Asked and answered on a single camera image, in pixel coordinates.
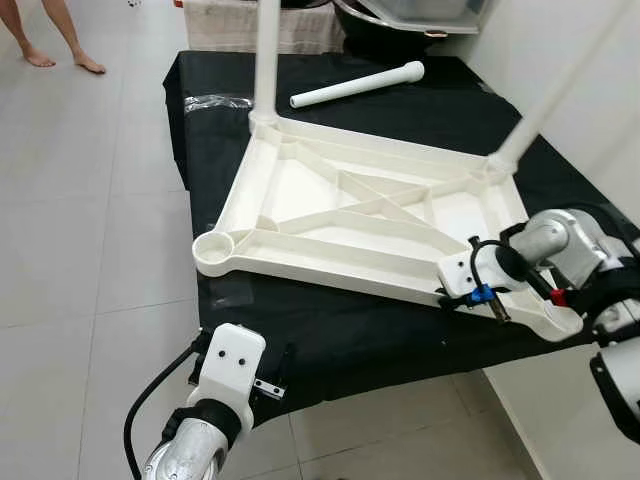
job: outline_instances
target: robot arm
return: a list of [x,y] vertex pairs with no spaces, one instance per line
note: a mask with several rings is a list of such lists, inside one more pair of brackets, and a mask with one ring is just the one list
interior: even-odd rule
[[[550,322],[573,312],[602,347],[590,366],[616,425],[640,443],[640,262],[628,239],[605,234],[581,210],[545,210],[511,227],[500,241],[470,239],[471,252],[443,259],[443,308],[489,304],[510,320],[499,296],[533,289]],[[549,275],[565,285],[558,288]]]
[[214,332],[198,386],[176,410],[163,443],[145,464],[146,480],[213,480],[234,442],[253,427],[249,395],[266,346],[246,328],[223,324]]

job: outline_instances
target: white plastic part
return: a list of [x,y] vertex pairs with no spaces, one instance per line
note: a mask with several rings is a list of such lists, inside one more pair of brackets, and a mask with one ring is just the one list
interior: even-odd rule
[[273,123],[276,113],[276,81],[278,77],[278,30],[280,0],[258,2],[258,37],[252,123]]
[[[524,140],[541,127],[575,74],[563,77],[560,93],[543,101],[544,114],[521,121],[529,133],[515,133],[517,149],[508,147],[514,140],[505,142],[514,168],[495,171],[487,168],[500,164],[495,154],[278,117],[278,4],[260,0],[252,137],[215,229],[193,243],[198,270],[220,276],[241,269],[437,306],[439,261],[470,250],[466,239],[473,235],[497,238],[527,220],[513,178],[504,172],[515,168]],[[263,76],[272,91],[258,92]],[[530,288],[501,300],[512,321],[547,340],[581,327],[573,312],[544,302]],[[473,313],[492,316],[484,305]]]
[[338,83],[330,87],[293,95],[289,103],[293,108],[306,107],[316,103],[335,100],[336,98],[389,87],[398,83],[417,82],[421,80],[423,76],[424,65],[422,65],[422,62],[409,62],[402,67],[387,70],[386,72],[380,72],[349,82]]
[[[504,273],[496,259],[495,246],[488,245],[478,252],[476,268],[482,282],[492,288],[505,287],[514,292],[526,290],[528,284],[518,282]],[[469,262],[470,252],[451,255],[438,262],[438,277],[442,285],[453,298],[471,293],[476,288]]]
[[189,395],[187,406],[204,398],[222,402],[238,415],[242,424],[240,437],[247,435],[253,427],[249,394],[265,347],[264,338],[246,328],[230,323],[216,328],[198,386]]
[[578,76],[589,65],[589,61],[605,42],[615,25],[634,0],[619,0],[593,39],[587,42],[577,58],[567,62],[546,94],[525,113],[516,128],[509,134],[497,152],[489,155],[489,165],[497,171],[512,175],[518,170],[518,162],[535,140],[547,118],[574,85]]

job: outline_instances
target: table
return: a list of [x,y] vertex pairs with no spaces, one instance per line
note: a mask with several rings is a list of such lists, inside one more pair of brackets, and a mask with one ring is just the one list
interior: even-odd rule
[[[185,115],[184,99],[216,93],[250,97],[253,62],[252,54],[182,52],[165,80],[173,152],[190,192],[194,237],[212,228],[222,210],[249,140],[249,110],[219,106]],[[461,61],[447,57],[429,58],[427,74],[417,84],[299,111],[288,106],[292,93],[380,70],[337,54],[281,55],[278,111],[297,120],[480,155],[494,151],[519,119]],[[607,202],[541,137],[515,180],[530,215],[567,202]],[[253,399],[256,424],[323,400],[589,341],[585,332],[549,343],[517,324],[501,326],[469,314],[246,272],[199,276],[198,297],[205,329],[240,323],[267,341],[258,377],[286,386],[287,393],[281,403]]]

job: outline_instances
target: white tube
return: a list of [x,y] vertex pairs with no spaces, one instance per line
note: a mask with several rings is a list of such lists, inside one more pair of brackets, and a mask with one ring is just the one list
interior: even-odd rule
[[280,0],[258,1],[258,35],[252,122],[273,123],[276,113]]
[[294,95],[290,99],[293,108],[306,107],[314,103],[335,100],[356,93],[368,92],[377,88],[388,87],[398,83],[417,82],[424,76],[424,65],[421,62],[409,62],[402,67],[320,88],[307,93]]
[[513,174],[518,170],[520,158],[538,136],[547,118],[554,112],[567,91],[589,64],[589,60],[614,30],[618,19],[632,3],[633,0],[622,0],[615,6],[593,40],[587,43],[586,48],[580,52],[574,62],[568,63],[566,68],[560,72],[546,94],[533,105],[530,111],[525,113],[498,151],[489,155],[489,166],[508,174]]

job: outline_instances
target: floor tile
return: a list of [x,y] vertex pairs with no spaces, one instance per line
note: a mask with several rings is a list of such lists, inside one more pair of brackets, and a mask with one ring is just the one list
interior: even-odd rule
[[92,320],[0,331],[2,478],[76,478]]
[[[96,317],[82,435],[81,480],[131,478],[122,427],[131,404],[147,384],[197,335],[195,302],[109,313]],[[171,375],[140,409],[133,426],[142,464],[160,441],[171,412],[184,406],[193,387],[193,359]]]
[[66,0],[66,3],[81,42],[94,32],[113,38],[128,35],[137,10],[129,6],[128,0]]
[[195,297],[185,192],[110,200],[98,311]]
[[291,420],[306,461],[466,415],[451,379],[440,377],[325,402]]
[[93,315],[105,200],[0,206],[0,327]]
[[132,18],[132,30],[139,34],[180,32],[186,35],[184,10],[176,8],[172,1],[143,0]]
[[283,415],[260,425],[245,442],[233,447],[222,480],[240,480],[292,465],[297,469],[297,463],[289,418]]
[[162,83],[178,52],[188,48],[184,28],[152,34],[136,32],[130,37],[128,67],[135,74],[158,73]]
[[486,413],[303,463],[302,476],[304,480],[525,478]]
[[116,122],[52,126],[0,121],[0,203],[106,197]]
[[453,384],[470,415],[482,413],[497,401],[489,381],[480,370],[451,375]]
[[164,117],[134,122],[118,134],[111,194],[184,191]]
[[17,44],[9,45],[0,56],[0,118],[2,110],[12,98],[13,91],[26,75],[26,62]]
[[128,36],[92,32],[81,36],[83,48],[107,66],[106,75],[94,75],[73,63],[59,32],[51,25],[34,43],[53,58],[51,68],[21,62],[23,75],[2,109],[2,118],[27,125],[56,126],[77,122],[99,126],[115,122],[120,108]]
[[249,478],[251,480],[302,480],[298,465]]
[[144,68],[130,65],[130,72],[122,89],[121,116],[126,125],[158,122],[168,123],[165,90],[162,82],[169,67],[160,72],[157,66]]

